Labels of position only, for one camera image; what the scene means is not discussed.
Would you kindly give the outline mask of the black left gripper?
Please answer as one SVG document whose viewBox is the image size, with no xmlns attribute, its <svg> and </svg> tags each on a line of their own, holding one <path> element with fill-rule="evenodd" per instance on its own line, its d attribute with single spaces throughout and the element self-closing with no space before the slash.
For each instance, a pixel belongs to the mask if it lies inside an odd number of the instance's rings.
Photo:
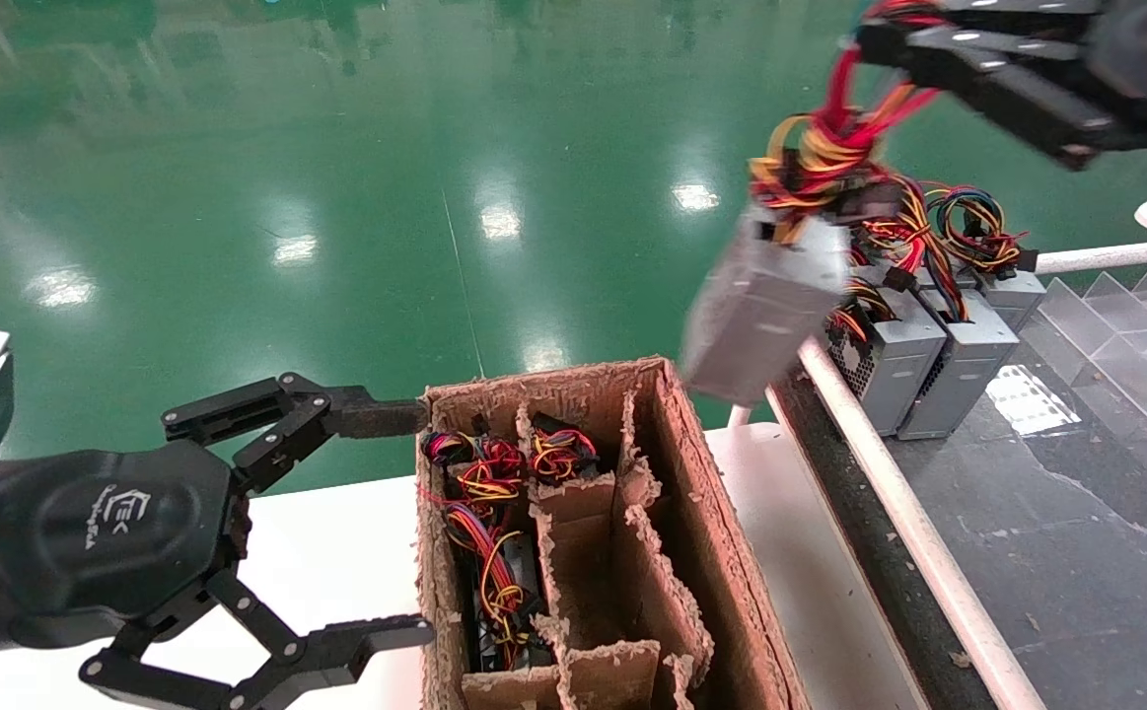
<svg viewBox="0 0 1147 710">
<path fill-rule="evenodd" d="M 108 699 L 288 709 L 309 692 L 360 681 L 379 653 L 432 643 L 420 614 L 297 635 L 234 572 L 250 533 L 245 494 L 270 490 L 334 437 L 414 436 L 429 421 L 423 400 L 377 400 L 365 387 L 289 372 L 166 409 L 162 448 L 0 461 L 0 648 L 114 637 L 80 668 L 80 681 Z M 206 451 L 249 432 L 256 439 L 231 467 Z M 217 606 L 270 655 L 253 674 L 229 684 L 145 664 L 151 643 Z"/>
</svg>

